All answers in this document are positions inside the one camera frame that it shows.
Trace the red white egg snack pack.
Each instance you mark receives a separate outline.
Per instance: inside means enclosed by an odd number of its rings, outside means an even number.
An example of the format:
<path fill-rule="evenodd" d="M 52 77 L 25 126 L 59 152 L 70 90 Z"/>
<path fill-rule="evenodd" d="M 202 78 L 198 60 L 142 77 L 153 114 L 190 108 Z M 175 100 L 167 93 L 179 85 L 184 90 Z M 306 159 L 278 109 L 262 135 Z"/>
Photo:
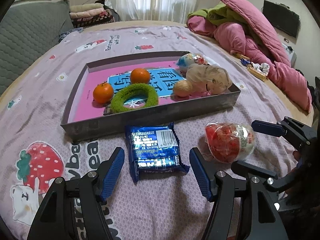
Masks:
<path fill-rule="evenodd" d="M 253 129 L 246 125 L 211 122 L 205 126 L 205 133 L 212 156 L 222 163 L 244 160 L 255 149 Z"/>

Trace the blue biscuit packet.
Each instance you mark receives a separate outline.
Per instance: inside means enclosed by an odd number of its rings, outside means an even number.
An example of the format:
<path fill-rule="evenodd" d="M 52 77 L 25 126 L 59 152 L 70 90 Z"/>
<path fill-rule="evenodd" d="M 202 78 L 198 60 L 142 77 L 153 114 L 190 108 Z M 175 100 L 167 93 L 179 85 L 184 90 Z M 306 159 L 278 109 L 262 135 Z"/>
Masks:
<path fill-rule="evenodd" d="M 133 182 L 142 173 L 188 173 L 190 167 L 181 161 L 180 141 L 174 123 L 164 126 L 126 126 L 129 168 Z"/>

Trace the translucent bag with plush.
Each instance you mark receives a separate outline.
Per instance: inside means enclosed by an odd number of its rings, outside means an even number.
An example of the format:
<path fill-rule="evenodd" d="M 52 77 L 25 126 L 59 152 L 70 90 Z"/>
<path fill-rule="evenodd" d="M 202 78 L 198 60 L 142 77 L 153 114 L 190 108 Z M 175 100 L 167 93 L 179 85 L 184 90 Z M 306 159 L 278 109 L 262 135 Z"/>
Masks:
<path fill-rule="evenodd" d="M 193 92 L 210 95 L 221 94 L 233 84 L 227 70 L 217 65 L 191 64 L 186 79 L 192 84 Z"/>

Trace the orange tangerine with stem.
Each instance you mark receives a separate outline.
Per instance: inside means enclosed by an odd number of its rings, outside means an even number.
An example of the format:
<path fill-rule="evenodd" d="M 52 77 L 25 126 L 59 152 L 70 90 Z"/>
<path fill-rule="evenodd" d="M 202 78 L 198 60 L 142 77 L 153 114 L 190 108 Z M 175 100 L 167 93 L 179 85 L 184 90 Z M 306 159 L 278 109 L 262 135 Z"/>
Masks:
<path fill-rule="evenodd" d="M 93 99 L 99 104 L 106 104 L 111 101 L 114 96 L 114 90 L 112 86 L 107 83 L 101 83 L 93 90 Z"/>

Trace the tan walnut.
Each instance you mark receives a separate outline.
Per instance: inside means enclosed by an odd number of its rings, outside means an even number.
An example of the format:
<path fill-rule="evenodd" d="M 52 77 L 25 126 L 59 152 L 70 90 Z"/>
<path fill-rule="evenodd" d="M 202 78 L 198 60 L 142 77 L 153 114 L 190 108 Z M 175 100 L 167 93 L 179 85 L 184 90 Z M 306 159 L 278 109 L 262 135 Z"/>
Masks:
<path fill-rule="evenodd" d="M 193 93 L 193 84 L 188 80 L 180 80 L 173 86 L 173 94 L 181 98 Z"/>

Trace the orange tangerine plain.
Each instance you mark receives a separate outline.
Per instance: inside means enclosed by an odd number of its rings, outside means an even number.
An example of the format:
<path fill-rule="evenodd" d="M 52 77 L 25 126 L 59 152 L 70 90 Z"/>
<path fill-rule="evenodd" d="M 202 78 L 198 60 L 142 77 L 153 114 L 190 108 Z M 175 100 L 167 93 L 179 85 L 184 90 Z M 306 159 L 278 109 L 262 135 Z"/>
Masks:
<path fill-rule="evenodd" d="M 150 82 L 151 75 L 144 68 L 136 68 L 130 74 L 130 81 L 132 84 L 134 83 L 145 83 L 148 84 Z"/>

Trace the egg shaped snack pack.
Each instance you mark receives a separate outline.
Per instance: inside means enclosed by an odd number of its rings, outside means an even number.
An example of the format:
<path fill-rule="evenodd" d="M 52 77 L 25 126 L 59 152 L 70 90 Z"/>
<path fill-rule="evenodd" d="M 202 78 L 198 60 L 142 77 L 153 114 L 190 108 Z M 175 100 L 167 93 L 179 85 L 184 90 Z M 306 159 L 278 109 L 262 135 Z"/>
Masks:
<path fill-rule="evenodd" d="M 200 54 L 187 53 L 181 56 L 176 63 L 183 72 L 186 72 L 192 64 L 207 64 L 207 60 Z"/>

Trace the strawberry print bed sheet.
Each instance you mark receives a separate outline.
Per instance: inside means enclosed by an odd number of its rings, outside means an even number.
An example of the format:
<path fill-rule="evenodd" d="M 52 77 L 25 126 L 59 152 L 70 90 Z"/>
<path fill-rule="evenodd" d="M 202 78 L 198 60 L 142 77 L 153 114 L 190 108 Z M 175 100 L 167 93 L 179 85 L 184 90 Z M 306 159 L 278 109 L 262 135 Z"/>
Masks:
<path fill-rule="evenodd" d="M 156 26 L 74 32 L 30 67 L 1 101 L 1 217 L 11 233 L 26 239 L 35 208 L 57 176 L 78 178 L 126 148 L 120 133 L 73 143 L 61 127 L 71 90 L 85 64 L 156 51 L 204 55 L 229 73 L 241 92 L 231 109 L 175 122 L 181 159 L 189 150 L 210 152 L 204 128 L 211 121 L 250 124 L 290 115 L 274 85 L 254 77 L 239 59 L 214 41 L 184 27 Z M 200 239 L 212 204 L 202 197 L 192 172 L 145 174 L 133 183 L 125 163 L 104 210 L 121 239 Z"/>

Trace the small clutter beside duvet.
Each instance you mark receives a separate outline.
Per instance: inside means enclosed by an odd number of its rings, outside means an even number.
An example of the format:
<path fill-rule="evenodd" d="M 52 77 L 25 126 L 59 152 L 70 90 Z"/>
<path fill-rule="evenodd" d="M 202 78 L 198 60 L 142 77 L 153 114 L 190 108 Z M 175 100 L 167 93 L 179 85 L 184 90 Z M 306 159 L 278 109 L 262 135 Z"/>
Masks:
<path fill-rule="evenodd" d="M 261 81 L 265 81 L 268 78 L 268 74 L 270 71 L 270 65 L 267 63 L 262 63 L 262 64 L 258 64 L 258 63 L 253 63 L 249 60 L 248 57 L 239 54 L 239 53 L 235 53 L 234 54 L 235 57 L 237 57 L 241 64 L 243 66 L 245 66 L 247 68 L 247 70 L 256 78 L 258 78 Z"/>

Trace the grey cardboard box tray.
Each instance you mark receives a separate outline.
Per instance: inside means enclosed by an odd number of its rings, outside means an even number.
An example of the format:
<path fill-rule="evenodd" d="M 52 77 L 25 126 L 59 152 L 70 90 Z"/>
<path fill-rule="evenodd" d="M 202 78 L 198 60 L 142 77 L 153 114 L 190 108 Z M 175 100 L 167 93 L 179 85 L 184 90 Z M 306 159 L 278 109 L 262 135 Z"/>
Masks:
<path fill-rule="evenodd" d="M 172 95 L 171 98 L 175 100 L 173 103 L 165 105 L 160 105 L 158 103 L 157 106 L 144 109 L 135 108 L 124 113 L 110 113 L 107 115 L 103 113 L 101 117 L 83 121 L 68 121 L 73 108 L 72 104 L 80 85 L 80 81 L 84 76 L 86 66 L 94 68 L 122 61 L 142 61 L 144 63 L 156 62 L 157 60 L 176 60 L 177 62 L 178 59 L 185 54 L 186 51 L 156 51 L 150 53 L 121 55 L 85 64 L 67 100 L 61 120 L 61 127 L 73 141 L 82 141 L 95 139 L 105 135 L 122 133 L 126 125 L 160 125 L 233 107 L 240 95 L 240 89 L 236 87 L 236 85 L 231 85 L 228 90 L 219 95 L 190 97 L 183 100 L 176 100 Z"/>

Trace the pink quilted duvet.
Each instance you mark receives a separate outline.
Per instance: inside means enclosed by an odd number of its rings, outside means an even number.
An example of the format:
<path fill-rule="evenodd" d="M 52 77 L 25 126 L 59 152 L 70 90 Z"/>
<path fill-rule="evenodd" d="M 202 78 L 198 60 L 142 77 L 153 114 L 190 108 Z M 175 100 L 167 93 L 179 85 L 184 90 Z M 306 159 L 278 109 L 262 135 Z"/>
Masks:
<path fill-rule="evenodd" d="M 267 18 L 247 0 L 219 0 L 242 16 L 247 24 L 226 22 L 213 25 L 200 16 L 187 18 L 188 28 L 213 37 L 230 54 L 239 53 L 253 63 L 270 65 L 270 79 L 302 110 L 311 111 L 312 97 L 305 77 L 291 67 L 289 57 L 277 32 Z"/>

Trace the black television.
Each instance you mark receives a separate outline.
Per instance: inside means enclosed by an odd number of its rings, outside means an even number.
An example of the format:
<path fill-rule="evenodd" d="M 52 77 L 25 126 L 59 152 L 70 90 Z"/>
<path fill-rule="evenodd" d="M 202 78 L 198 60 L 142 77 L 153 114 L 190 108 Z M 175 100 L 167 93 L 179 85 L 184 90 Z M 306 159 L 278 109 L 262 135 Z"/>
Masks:
<path fill-rule="evenodd" d="M 300 30 L 300 16 L 281 4 L 264 0 L 263 15 L 277 29 L 296 38 Z"/>

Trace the green blanket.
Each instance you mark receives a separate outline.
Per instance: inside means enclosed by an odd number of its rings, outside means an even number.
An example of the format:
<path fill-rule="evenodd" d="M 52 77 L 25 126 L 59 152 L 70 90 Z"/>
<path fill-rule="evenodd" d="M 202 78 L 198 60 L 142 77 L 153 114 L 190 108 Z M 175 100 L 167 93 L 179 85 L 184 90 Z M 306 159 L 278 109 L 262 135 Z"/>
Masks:
<path fill-rule="evenodd" d="M 220 2 L 213 8 L 200 9 L 188 15 L 188 18 L 200 16 L 208 20 L 213 25 L 219 26 L 226 22 L 247 24 L 247 21 L 230 7 Z"/>

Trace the pink blue picture book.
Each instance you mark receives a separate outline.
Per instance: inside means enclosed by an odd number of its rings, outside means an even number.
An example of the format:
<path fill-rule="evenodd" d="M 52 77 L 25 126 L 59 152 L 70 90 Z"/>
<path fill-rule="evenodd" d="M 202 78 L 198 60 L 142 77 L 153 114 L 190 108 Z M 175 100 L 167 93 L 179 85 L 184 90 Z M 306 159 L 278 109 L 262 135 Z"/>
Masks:
<path fill-rule="evenodd" d="M 104 107 L 93 100 L 93 90 L 97 85 L 109 83 L 114 93 L 130 84 L 130 73 L 136 68 L 145 68 L 151 75 L 150 85 L 157 91 L 159 104 L 173 103 L 171 98 L 174 84 L 183 79 L 176 66 L 176 60 L 157 60 L 156 62 L 122 61 L 114 64 L 90 68 L 86 66 L 83 78 L 72 104 L 69 122 L 83 121 L 101 117 Z"/>

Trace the grey quilted headboard cushion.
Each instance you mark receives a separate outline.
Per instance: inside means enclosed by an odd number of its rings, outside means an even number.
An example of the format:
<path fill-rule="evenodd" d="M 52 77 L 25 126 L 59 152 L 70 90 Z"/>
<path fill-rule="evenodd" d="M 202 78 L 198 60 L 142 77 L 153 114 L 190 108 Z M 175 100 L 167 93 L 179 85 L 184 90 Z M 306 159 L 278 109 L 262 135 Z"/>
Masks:
<path fill-rule="evenodd" d="M 1 21 L 1 93 L 71 29 L 68 0 L 11 7 Z"/>

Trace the stack of folded blankets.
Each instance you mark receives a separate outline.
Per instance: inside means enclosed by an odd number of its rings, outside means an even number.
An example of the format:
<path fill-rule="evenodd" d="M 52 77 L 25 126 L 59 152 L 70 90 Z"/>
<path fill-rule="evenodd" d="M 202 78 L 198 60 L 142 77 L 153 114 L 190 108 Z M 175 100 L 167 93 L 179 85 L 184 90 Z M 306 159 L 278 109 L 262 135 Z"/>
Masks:
<path fill-rule="evenodd" d="M 118 14 L 101 3 L 73 5 L 70 7 L 69 16 L 75 28 L 88 28 L 119 21 Z"/>

